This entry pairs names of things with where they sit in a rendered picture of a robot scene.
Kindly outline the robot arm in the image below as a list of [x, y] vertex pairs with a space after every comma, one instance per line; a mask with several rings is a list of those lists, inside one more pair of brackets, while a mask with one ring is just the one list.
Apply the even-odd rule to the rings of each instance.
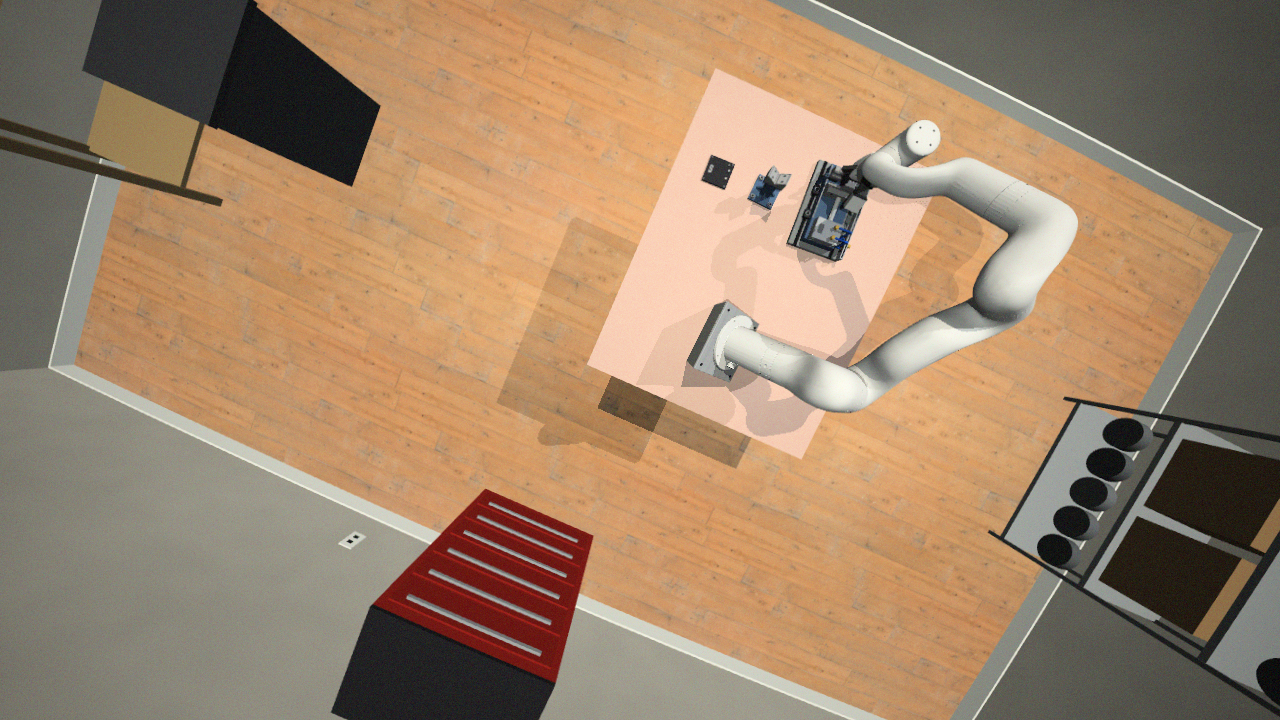
[[1042, 284], [1073, 245], [1075, 211], [973, 158], [910, 168], [934, 152], [940, 138], [931, 120], [909, 126], [861, 164], [861, 182], [844, 208], [858, 213], [874, 184], [901, 199], [945, 196], [1007, 232], [977, 275], [973, 297], [909, 325], [847, 368], [756, 333], [748, 316], [733, 316], [716, 340], [717, 366], [742, 366], [827, 413], [858, 413], [909, 375], [1032, 313]]

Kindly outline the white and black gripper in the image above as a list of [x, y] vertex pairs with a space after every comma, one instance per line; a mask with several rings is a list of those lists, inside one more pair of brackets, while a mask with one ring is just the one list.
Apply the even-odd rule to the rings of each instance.
[[[861, 182], [861, 177], [863, 177], [863, 174], [861, 174], [861, 164], [863, 164], [863, 161], [864, 161], [864, 160], [865, 160], [865, 159], [867, 159], [868, 156], [870, 156], [872, 154], [873, 154], [873, 152], [868, 154], [868, 155], [867, 155], [867, 156], [864, 156], [864, 158], [860, 158], [860, 159], [859, 159], [858, 161], [855, 161], [855, 163], [852, 164], [852, 165], [844, 165], [844, 167], [842, 167], [842, 169], [841, 169], [841, 170], [844, 172], [844, 177], [842, 177], [842, 179], [841, 179], [841, 182], [842, 182], [842, 183], [841, 183], [841, 186], [844, 186], [844, 184], [849, 183], [849, 181], [858, 181], [858, 182]], [[851, 179], [850, 179], [850, 178], [851, 178]]]

